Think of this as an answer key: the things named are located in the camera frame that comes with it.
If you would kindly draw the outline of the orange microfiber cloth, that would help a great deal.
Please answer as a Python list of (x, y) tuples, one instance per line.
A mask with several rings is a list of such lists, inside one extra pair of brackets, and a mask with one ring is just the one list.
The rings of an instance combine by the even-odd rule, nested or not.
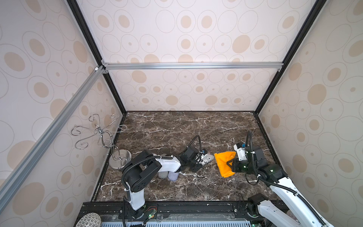
[(233, 160), (235, 158), (235, 155), (235, 151), (226, 151), (214, 154), (217, 166), (220, 171), (220, 175), (222, 177), (227, 178), (235, 174), (232, 169), (227, 165), (227, 162)]

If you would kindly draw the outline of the newspaper print eyeglass case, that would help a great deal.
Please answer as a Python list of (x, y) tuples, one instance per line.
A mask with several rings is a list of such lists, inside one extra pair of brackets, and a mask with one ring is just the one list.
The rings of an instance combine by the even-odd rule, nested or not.
[(211, 161), (213, 161), (214, 159), (215, 159), (215, 157), (213, 155), (205, 154), (205, 155), (203, 155), (200, 163), (204, 166), (204, 165), (210, 163)]

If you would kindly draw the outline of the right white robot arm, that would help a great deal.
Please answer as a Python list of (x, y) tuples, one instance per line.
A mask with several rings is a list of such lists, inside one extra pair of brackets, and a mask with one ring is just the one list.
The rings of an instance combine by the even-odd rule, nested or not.
[(277, 208), (262, 194), (247, 200), (247, 214), (251, 218), (263, 217), (277, 227), (332, 227), (302, 196), (287, 173), (278, 164), (268, 164), (260, 146), (237, 143), (236, 158), (227, 162), (235, 173), (252, 174), (268, 186), (284, 202), (295, 219)]

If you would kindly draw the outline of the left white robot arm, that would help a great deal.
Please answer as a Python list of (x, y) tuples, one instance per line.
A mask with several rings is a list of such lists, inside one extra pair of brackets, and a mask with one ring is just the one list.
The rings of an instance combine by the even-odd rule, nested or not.
[(160, 156), (146, 149), (133, 158), (123, 169), (121, 183), (127, 193), (127, 202), (137, 211), (145, 205), (144, 189), (159, 172), (179, 173), (185, 169), (197, 172), (203, 167), (205, 149), (188, 146), (176, 156)]

